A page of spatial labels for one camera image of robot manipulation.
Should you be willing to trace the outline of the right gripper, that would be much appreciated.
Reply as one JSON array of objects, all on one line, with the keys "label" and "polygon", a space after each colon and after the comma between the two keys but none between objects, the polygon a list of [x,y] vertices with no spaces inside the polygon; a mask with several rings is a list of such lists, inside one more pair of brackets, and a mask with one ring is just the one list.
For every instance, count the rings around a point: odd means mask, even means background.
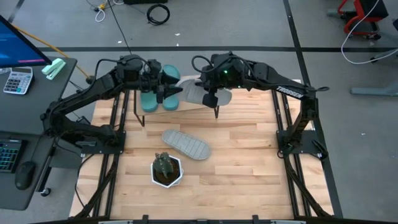
[{"label": "right gripper", "polygon": [[201,88],[239,88],[248,69],[238,56],[230,53],[213,54],[211,65],[203,67],[205,71],[200,79],[195,79],[195,85]]}]

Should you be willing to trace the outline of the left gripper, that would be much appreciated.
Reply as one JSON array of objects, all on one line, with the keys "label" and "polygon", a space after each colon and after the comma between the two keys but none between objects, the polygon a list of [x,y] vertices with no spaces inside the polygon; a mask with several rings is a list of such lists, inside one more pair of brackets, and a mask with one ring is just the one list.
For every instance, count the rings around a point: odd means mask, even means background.
[{"label": "left gripper", "polygon": [[140,76],[140,91],[148,93],[163,93],[163,96],[172,96],[183,91],[183,88],[174,85],[180,81],[178,73],[168,74],[161,72],[162,66],[156,59],[144,60],[144,70]]}]

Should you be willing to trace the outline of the grey rubber slide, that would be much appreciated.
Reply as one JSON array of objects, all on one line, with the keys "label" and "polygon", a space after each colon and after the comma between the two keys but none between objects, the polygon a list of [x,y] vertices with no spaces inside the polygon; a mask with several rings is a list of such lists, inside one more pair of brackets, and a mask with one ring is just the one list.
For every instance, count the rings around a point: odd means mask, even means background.
[{"label": "grey rubber slide", "polygon": [[165,130],[162,133],[162,140],[166,145],[193,160],[206,160],[211,155],[211,149],[206,142],[175,129]]},{"label": "grey rubber slide", "polygon": [[[201,80],[197,78],[186,78],[180,80],[175,86],[183,88],[183,91],[177,93],[177,97],[180,101],[186,101],[188,103],[194,103],[203,105],[203,97],[208,93],[203,87],[196,86],[196,83],[200,83]],[[229,104],[232,99],[232,92],[227,89],[219,89],[215,96],[218,98],[217,105],[225,106]]]}]

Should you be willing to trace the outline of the green cactus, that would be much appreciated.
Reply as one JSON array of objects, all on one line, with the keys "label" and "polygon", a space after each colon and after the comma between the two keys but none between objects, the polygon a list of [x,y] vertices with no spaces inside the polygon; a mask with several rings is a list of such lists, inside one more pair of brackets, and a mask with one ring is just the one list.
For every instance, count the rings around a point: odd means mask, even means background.
[{"label": "green cactus", "polygon": [[153,168],[158,173],[162,173],[165,178],[168,178],[169,174],[174,171],[171,158],[167,152],[155,153],[155,159],[152,165]]}]

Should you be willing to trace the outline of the black box on floor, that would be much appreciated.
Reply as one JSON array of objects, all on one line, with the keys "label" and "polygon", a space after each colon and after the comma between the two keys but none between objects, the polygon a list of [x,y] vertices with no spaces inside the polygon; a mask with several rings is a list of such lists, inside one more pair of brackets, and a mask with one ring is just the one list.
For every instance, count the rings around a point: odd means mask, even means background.
[{"label": "black box on floor", "polygon": [[133,5],[133,4],[165,4],[168,3],[169,0],[123,0],[124,4]]}]

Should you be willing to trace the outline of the white hexagonal plant pot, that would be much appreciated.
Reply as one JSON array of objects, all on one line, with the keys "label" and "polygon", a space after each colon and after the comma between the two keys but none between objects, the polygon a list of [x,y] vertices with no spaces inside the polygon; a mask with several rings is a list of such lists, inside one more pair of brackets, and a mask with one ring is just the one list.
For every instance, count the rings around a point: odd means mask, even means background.
[{"label": "white hexagonal plant pot", "polygon": [[183,168],[180,159],[170,156],[172,165],[174,168],[174,171],[169,174],[168,178],[165,178],[162,173],[158,173],[154,168],[153,168],[153,162],[151,164],[151,177],[153,183],[160,185],[165,188],[171,188],[176,185],[179,185],[181,183],[182,177],[183,177]]}]

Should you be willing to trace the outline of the black desk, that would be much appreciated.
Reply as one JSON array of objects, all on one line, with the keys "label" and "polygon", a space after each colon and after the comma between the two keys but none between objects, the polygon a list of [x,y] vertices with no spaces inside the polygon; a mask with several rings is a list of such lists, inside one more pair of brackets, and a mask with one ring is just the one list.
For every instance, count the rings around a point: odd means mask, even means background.
[{"label": "black desk", "polygon": [[53,148],[53,138],[43,134],[40,115],[51,102],[62,97],[76,67],[77,59],[64,58],[66,65],[53,80],[42,73],[42,66],[33,68],[34,82],[25,95],[8,94],[0,90],[0,153],[2,143],[21,140],[24,145],[17,166],[25,162],[35,164],[29,187],[19,190],[15,185],[16,172],[0,170],[0,209],[25,210],[40,182]]}]

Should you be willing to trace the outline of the grey desk calculator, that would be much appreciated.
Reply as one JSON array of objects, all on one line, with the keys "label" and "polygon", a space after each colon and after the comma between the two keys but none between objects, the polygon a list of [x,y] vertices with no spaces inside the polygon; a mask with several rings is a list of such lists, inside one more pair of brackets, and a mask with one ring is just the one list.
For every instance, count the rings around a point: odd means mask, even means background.
[{"label": "grey desk calculator", "polygon": [[33,81],[34,74],[32,67],[11,68],[3,92],[12,95],[25,95],[29,91],[30,84]]}]

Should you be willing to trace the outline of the black computer monitor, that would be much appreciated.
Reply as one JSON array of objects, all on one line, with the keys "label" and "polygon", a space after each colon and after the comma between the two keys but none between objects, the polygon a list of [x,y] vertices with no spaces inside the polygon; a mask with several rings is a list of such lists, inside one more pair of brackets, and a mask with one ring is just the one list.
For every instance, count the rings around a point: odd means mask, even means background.
[{"label": "black computer monitor", "polygon": [[0,68],[50,65],[52,61],[0,15]]}]

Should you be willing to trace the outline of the red and black cart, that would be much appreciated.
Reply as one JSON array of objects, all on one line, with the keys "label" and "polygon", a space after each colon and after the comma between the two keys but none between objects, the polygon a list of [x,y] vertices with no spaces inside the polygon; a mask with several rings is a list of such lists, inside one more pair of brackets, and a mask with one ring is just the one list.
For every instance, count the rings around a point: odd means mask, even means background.
[{"label": "red and black cart", "polygon": [[[353,11],[343,11],[343,7],[349,0],[342,0],[337,8],[337,14],[346,22],[343,31],[348,38],[354,35],[364,36],[368,40],[379,40],[378,22],[385,19],[389,13],[383,0],[353,0]],[[355,26],[360,26],[365,22],[369,30],[356,30]]]}]

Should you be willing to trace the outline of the black computer mouse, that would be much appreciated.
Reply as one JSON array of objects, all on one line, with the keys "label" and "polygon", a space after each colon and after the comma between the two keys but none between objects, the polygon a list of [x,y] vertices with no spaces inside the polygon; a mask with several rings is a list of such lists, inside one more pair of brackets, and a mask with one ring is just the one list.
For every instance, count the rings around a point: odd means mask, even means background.
[{"label": "black computer mouse", "polygon": [[25,190],[30,187],[35,172],[35,163],[27,161],[21,164],[15,175],[15,186],[18,190]]}]

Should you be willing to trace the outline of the grey desk base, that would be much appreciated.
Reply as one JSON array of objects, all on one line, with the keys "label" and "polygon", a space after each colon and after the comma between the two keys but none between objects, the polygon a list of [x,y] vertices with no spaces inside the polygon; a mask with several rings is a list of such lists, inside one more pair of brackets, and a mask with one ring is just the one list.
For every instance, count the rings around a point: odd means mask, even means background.
[{"label": "grey desk base", "polygon": [[[387,52],[379,53],[372,57],[370,61],[372,63],[377,62],[383,58],[391,55],[398,56],[398,48],[389,50]],[[398,97],[398,80],[390,83],[386,87],[382,88],[351,88],[350,93],[353,95],[367,95],[367,96],[397,96]]]}]

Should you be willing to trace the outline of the black backlit keyboard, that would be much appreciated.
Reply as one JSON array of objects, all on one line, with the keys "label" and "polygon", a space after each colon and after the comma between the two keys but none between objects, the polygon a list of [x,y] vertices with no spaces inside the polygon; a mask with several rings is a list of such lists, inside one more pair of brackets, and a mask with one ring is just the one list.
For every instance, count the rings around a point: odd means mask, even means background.
[{"label": "black backlit keyboard", "polygon": [[0,172],[14,173],[22,155],[24,141],[0,139]]}]

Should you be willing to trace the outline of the wooden shelf with black frame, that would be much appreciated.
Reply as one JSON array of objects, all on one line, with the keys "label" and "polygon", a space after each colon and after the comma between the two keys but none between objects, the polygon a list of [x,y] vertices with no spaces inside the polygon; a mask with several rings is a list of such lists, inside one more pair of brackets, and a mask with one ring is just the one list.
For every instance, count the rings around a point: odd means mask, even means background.
[{"label": "wooden shelf with black frame", "polygon": [[172,121],[185,121],[188,115],[199,115],[200,113],[210,114],[212,118],[217,119],[220,112],[220,107],[208,108],[204,105],[189,103],[186,101],[179,101],[176,110],[166,110],[162,105],[157,105],[155,111],[148,112],[142,109],[141,92],[133,91],[129,96],[129,106],[127,109],[126,121],[136,121],[140,126],[144,127],[151,123],[171,123]]}]

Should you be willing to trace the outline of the black aluminium table frame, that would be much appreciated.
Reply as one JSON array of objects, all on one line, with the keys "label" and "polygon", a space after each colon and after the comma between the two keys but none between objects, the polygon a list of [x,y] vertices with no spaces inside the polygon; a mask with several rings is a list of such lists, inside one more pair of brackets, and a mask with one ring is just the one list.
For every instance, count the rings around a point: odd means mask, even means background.
[{"label": "black aluminium table frame", "polygon": [[[125,150],[119,157],[110,216],[117,220],[165,220],[186,224],[291,220],[315,216],[285,171],[277,132],[295,121],[300,102],[274,91],[233,90],[230,104],[210,114],[188,115],[180,122],[140,126],[125,121]],[[206,160],[193,160],[166,145],[162,133],[175,129],[209,145]],[[153,183],[155,153],[180,159],[181,183]]]}]

